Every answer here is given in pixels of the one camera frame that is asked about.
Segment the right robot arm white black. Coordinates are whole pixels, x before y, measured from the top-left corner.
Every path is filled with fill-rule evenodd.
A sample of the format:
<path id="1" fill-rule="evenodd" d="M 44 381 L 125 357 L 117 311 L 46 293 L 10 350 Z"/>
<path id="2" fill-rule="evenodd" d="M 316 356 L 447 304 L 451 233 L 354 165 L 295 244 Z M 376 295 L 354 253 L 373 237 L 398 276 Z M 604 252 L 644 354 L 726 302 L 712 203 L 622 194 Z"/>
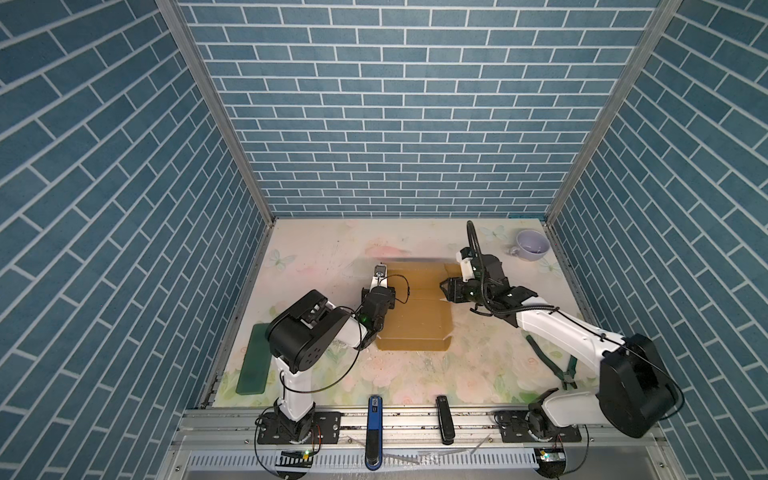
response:
<path id="1" fill-rule="evenodd" d="M 564 377 L 562 387 L 531 402 L 526 422 L 532 437 L 550 441 L 561 429 L 595 424 L 640 438 L 682 410 L 685 394 L 651 339 L 592 326 L 546 303 L 536 292 L 511 285 L 501 261 L 483 253 L 474 224 L 467 223 L 466 231 L 468 245 L 457 254 L 461 274 L 440 284 L 447 301 L 469 303 L 477 315 L 543 338 L 597 378 L 596 387 L 584 389 Z"/>

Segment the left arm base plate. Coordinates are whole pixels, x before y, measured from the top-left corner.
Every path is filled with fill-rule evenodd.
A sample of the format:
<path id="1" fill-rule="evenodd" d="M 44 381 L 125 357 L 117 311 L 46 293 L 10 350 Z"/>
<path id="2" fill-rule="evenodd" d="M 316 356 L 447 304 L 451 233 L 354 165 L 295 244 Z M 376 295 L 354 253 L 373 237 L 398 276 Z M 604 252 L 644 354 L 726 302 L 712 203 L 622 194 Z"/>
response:
<path id="1" fill-rule="evenodd" d="M 257 442 L 265 445 L 302 445 L 322 441 L 337 444 L 341 427 L 341 413 L 311 410 L 300 420 L 289 419 L 280 409 L 267 411 L 261 416 Z"/>

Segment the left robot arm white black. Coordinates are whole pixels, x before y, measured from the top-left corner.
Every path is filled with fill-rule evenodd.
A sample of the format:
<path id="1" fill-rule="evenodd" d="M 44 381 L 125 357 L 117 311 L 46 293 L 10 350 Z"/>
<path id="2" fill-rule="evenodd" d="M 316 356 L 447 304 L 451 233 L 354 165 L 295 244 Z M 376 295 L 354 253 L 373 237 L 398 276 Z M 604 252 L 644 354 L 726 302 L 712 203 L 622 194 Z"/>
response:
<path id="1" fill-rule="evenodd" d="M 364 289 L 355 309 L 336 306 L 311 290 L 269 324 L 266 339 L 281 384 L 275 402 L 279 435 L 289 443 L 308 438 L 315 430 L 313 395 L 318 392 L 311 387 L 312 367 L 335 340 L 356 352 L 367 349 L 395 304 L 396 291 L 385 284 Z"/>

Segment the brown cardboard paper box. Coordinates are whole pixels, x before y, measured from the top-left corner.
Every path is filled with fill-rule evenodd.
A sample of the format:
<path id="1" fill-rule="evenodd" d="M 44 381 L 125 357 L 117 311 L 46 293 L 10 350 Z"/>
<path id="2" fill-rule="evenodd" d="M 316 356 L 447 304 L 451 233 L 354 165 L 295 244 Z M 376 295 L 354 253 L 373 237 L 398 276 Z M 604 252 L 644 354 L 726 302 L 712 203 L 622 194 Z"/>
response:
<path id="1" fill-rule="evenodd" d="M 382 351 L 446 351 L 452 340 L 452 303 L 440 283 L 460 277 L 457 264 L 389 262 L 388 285 L 394 287 L 396 306 L 390 310 L 376 346 Z"/>

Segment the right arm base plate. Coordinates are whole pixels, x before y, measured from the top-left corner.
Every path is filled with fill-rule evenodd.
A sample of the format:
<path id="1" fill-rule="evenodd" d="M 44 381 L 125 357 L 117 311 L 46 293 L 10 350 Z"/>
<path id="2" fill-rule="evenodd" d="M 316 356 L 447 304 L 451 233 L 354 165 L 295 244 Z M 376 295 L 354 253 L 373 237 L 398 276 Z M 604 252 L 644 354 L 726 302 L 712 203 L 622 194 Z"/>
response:
<path id="1" fill-rule="evenodd" d="M 530 410 L 497 410 L 492 419 L 504 443 L 554 442 L 579 443 L 582 435 L 575 426 L 557 427 L 542 413 Z"/>

